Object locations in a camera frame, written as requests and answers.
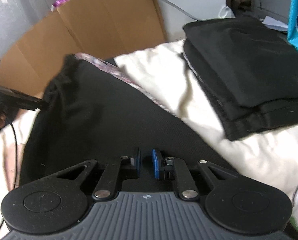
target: cardboard box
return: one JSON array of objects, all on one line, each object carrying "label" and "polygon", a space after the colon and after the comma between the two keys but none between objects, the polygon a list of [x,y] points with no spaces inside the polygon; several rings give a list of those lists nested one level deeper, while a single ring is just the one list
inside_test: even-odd
[{"label": "cardboard box", "polygon": [[165,42],[152,0],[70,0],[22,36],[0,62],[0,85],[43,91],[66,54],[106,59]]}]

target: gray ribbed plastic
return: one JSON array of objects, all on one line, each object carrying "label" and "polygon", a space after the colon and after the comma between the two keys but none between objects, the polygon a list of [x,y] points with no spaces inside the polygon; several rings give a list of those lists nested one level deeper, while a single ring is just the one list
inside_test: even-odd
[{"label": "gray ribbed plastic", "polygon": [[112,201],[96,203],[72,228],[48,236],[10,232],[4,240],[291,240],[282,232],[241,236],[212,223],[198,203],[173,192],[120,192]]}]

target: black electronic device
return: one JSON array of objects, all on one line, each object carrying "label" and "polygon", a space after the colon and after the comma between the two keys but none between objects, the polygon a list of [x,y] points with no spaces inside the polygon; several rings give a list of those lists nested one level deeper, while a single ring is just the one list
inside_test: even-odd
[{"label": "black electronic device", "polygon": [[292,205],[280,190],[205,160],[152,157],[152,179],[173,191],[121,191],[123,180],[141,180],[138,149],[106,165],[88,160],[11,191],[4,240],[290,239]]},{"label": "black electronic device", "polygon": [[8,110],[13,108],[36,110],[44,109],[47,106],[47,102],[42,99],[0,86],[0,116],[8,116]]}]

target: purple package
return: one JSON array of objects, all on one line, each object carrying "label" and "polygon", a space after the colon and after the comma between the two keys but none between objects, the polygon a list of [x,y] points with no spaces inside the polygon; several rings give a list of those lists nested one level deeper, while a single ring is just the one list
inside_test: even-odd
[{"label": "purple package", "polygon": [[52,5],[53,5],[55,8],[57,8],[57,7],[59,7],[60,5],[66,3],[67,1],[69,1],[69,0],[57,0],[57,1],[55,1]]}]

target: white bedsheet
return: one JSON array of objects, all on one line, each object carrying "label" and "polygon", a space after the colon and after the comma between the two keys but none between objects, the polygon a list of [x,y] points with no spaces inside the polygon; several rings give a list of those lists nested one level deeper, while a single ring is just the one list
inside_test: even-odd
[{"label": "white bedsheet", "polygon": [[115,58],[118,66],[195,130],[241,174],[284,191],[298,185],[298,125],[231,142],[193,73],[178,56],[183,41]]},{"label": "white bedsheet", "polygon": [[[298,185],[298,125],[231,142],[193,73],[179,57],[183,41],[115,58],[138,85],[195,130],[241,174],[272,185],[292,198]],[[14,122],[21,163],[35,116],[28,111]],[[0,205],[12,184],[14,137],[10,125],[0,133]],[[8,229],[4,225],[0,237]]]}]

